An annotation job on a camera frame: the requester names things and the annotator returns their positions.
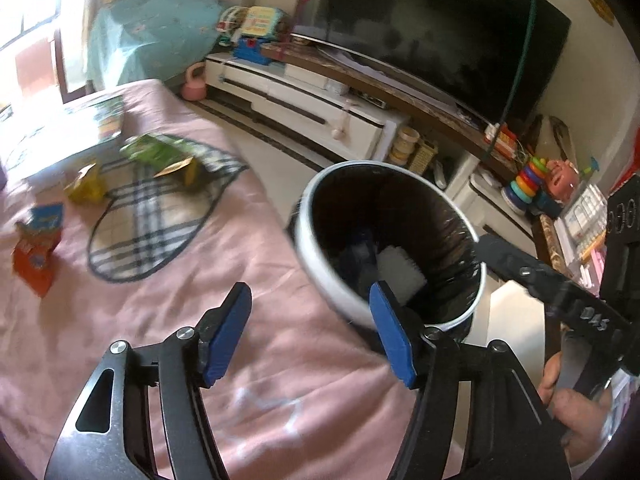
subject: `pink bedsheet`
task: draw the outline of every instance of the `pink bedsheet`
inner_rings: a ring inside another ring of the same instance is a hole
[[[125,86],[124,100],[125,136],[156,130],[237,152],[219,127],[159,82]],[[54,189],[37,199],[64,197]],[[244,281],[254,298],[251,317],[227,375],[203,390],[231,478],[386,478],[414,394],[311,285],[253,172],[227,187],[175,260],[131,283],[108,283],[88,269],[88,237],[104,207],[65,202],[60,268],[43,300],[11,270],[13,225],[33,200],[24,190],[0,194],[0,430],[37,477],[111,342],[162,341]],[[167,475],[157,400],[153,408],[159,472]]]

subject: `candy wrapper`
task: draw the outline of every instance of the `candy wrapper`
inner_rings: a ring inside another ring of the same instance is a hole
[[[145,134],[120,149],[129,160],[148,164],[157,173],[154,177],[172,175],[187,190],[197,190],[210,181],[210,174],[196,156],[189,152],[186,143],[161,134]]]
[[[76,179],[65,187],[65,193],[71,202],[77,204],[102,202],[107,188],[100,176],[100,166],[90,164],[78,171]]]
[[[53,249],[62,238],[63,205],[36,206],[28,220],[16,222],[20,240],[14,249],[14,272],[41,298],[51,287]]]

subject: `plaid placemat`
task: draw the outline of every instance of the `plaid placemat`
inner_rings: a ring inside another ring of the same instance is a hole
[[[175,258],[213,212],[220,196],[247,165],[227,152],[188,141],[215,178],[185,192],[173,177],[124,158],[106,164],[102,176],[111,199],[88,246],[90,269],[108,282],[141,280]]]

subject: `green cord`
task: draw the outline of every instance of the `green cord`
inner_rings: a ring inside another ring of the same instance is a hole
[[[489,147],[484,152],[482,156],[481,162],[486,162],[491,152],[494,150],[495,143],[498,141],[498,135],[500,134],[500,128],[507,120],[507,114],[511,109],[511,104],[513,103],[513,98],[516,95],[518,90],[518,86],[520,85],[520,80],[522,79],[522,73],[524,72],[524,65],[527,60],[527,54],[529,53],[529,42],[531,41],[531,35],[533,34],[533,26],[536,23],[536,2],[537,0],[531,0],[529,4],[529,21],[527,22],[527,31],[524,34],[524,42],[522,43],[522,54],[520,54],[520,60],[518,62],[518,68],[516,69],[516,75],[513,77],[513,83],[511,84],[511,90],[509,92],[509,97],[507,98],[507,102],[504,105],[502,110],[502,114],[500,115],[500,126],[498,127],[498,131],[495,133],[494,138],[489,144]]]

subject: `television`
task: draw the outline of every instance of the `television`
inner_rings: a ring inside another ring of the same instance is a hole
[[[532,32],[507,124],[520,133],[562,51],[571,21],[546,0],[300,0],[293,33],[425,82],[496,123]]]

